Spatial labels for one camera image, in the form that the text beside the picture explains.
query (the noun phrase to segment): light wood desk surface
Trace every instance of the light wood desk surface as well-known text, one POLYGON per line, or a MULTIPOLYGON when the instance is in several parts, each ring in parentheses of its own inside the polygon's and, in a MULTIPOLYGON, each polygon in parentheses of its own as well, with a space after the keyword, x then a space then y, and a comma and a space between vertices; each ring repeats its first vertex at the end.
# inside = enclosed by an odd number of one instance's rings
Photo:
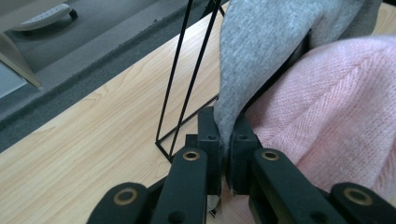
MULTIPOLYGON (((221 22, 218 15, 187 114, 219 90, 221 22)), ((168 130, 176 125, 207 23, 205 18, 186 33, 165 117, 168 130)), ((378 23, 377 33, 395 34, 395 8, 381 7, 378 23)), ((1 223, 85 223, 115 185, 148 187, 167 175, 170 164, 154 138, 177 38, 0 154, 1 223)), ((196 133, 195 127, 190 122, 183 133, 196 133)))

